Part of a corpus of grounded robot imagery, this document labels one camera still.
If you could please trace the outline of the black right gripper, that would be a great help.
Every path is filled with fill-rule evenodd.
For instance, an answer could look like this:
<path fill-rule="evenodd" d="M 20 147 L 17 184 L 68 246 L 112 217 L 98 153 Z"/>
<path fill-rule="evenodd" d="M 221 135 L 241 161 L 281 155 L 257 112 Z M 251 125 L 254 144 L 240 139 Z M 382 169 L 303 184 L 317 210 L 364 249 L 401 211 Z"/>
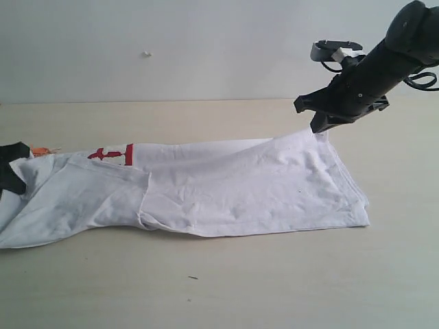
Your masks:
<path fill-rule="evenodd" d="M 376 110 L 389 106 L 384 91 L 374 91 L 375 77 L 364 65 L 365 57 L 345 57 L 342 70 L 326 88 L 300 95 L 294 100 L 297 113 L 311 110 L 316 112 L 311 120 L 313 133 L 322 133 L 343 123 L 356 120 Z"/>

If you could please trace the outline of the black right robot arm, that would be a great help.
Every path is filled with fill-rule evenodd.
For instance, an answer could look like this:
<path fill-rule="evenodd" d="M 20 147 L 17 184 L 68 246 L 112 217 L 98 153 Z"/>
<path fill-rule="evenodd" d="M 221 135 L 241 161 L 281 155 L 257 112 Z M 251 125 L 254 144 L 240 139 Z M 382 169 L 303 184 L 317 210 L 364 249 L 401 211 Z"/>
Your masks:
<path fill-rule="evenodd" d="M 400 83 L 436 92 L 438 77 L 430 68 L 438 66 L 438 8 L 410 2 L 369 53 L 356 42 L 319 40 L 310 58 L 323 67 L 341 66 L 328 86 L 294 100 L 298 113 L 314 111 L 310 128 L 315 134 L 386 109 L 386 94 Z"/>

